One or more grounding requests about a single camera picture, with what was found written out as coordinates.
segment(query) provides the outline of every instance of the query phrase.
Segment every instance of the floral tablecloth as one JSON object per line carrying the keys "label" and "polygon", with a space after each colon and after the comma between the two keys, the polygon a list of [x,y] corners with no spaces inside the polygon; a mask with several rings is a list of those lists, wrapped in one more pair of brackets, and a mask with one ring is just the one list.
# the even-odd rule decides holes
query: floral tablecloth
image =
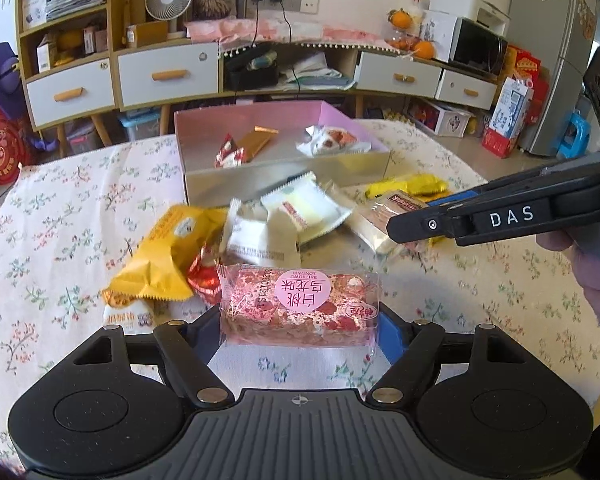
{"label": "floral tablecloth", "polygon": [[[389,175],[432,172],[453,188],[483,182],[409,124],[365,121],[394,149]],[[359,196],[361,189],[349,190]],[[6,422],[19,395],[102,325],[99,290],[157,219],[185,199],[174,137],[147,139],[25,168],[0,209],[0,460],[19,467]],[[563,254],[532,238],[376,260],[342,227],[315,240],[304,267],[380,273],[383,301],[404,319],[449,331],[492,322],[520,341],[592,404],[600,394],[600,327]],[[193,320],[193,299],[160,307],[160,320]],[[381,352],[223,347],[211,362],[236,394],[266,388],[357,387],[388,368]],[[443,371],[448,375],[456,368]]]}

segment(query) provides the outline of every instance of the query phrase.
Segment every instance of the orange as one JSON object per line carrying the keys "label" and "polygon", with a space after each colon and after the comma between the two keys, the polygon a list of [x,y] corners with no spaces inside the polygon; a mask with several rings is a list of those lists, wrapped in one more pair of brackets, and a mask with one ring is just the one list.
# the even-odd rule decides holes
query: orange
{"label": "orange", "polygon": [[420,59],[432,59],[436,55],[436,49],[430,41],[419,41],[413,47],[413,55]]}
{"label": "orange", "polygon": [[394,27],[407,29],[411,27],[413,20],[411,19],[410,15],[404,12],[403,9],[400,9],[389,12],[389,23],[391,23]]}

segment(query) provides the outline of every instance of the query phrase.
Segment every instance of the drawer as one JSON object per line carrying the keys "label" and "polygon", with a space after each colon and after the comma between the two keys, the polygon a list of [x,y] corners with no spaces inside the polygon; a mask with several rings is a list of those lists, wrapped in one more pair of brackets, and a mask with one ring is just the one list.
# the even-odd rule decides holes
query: drawer
{"label": "drawer", "polygon": [[356,67],[356,88],[433,97],[442,69],[410,59],[363,52]]}
{"label": "drawer", "polygon": [[32,81],[27,93],[36,127],[115,107],[109,59]]}
{"label": "drawer", "polygon": [[496,85],[493,83],[445,69],[438,85],[436,99],[488,110],[495,93]]}
{"label": "drawer", "polygon": [[168,46],[118,58],[123,107],[218,93],[218,44]]}

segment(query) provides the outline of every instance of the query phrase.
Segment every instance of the refrigerator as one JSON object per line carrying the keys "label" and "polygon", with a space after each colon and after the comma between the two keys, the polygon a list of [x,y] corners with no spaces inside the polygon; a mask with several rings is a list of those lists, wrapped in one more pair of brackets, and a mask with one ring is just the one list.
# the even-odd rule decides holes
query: refrigerator
{"label": "refrigerator", "polygon": [[528,50],[550,71],[540,118],[522,131],[519,140],[520,147],[534,155],[556,155],[582,90],[593,42],[585,37],[582,25],[585,4],[585,0],[511,0],[509,43]]}

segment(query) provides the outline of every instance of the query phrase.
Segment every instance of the pink label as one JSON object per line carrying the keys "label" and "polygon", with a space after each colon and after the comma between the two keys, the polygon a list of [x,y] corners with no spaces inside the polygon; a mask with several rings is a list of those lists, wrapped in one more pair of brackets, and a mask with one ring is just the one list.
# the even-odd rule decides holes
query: pink label
{"label": "pink label", "polygon": [[378,310],[376,307],[371,306],[366,303],[361,303],[359,305],[349,305],[345,311],[347,316],[352,317],[353,319],[366,320],[373,319],[378,315]]}
{"label": "pink label", "polygon": [[288,270],[276,280],[276,297],[294,312],[308,314],[329,299],[331,281],[319,270]]}

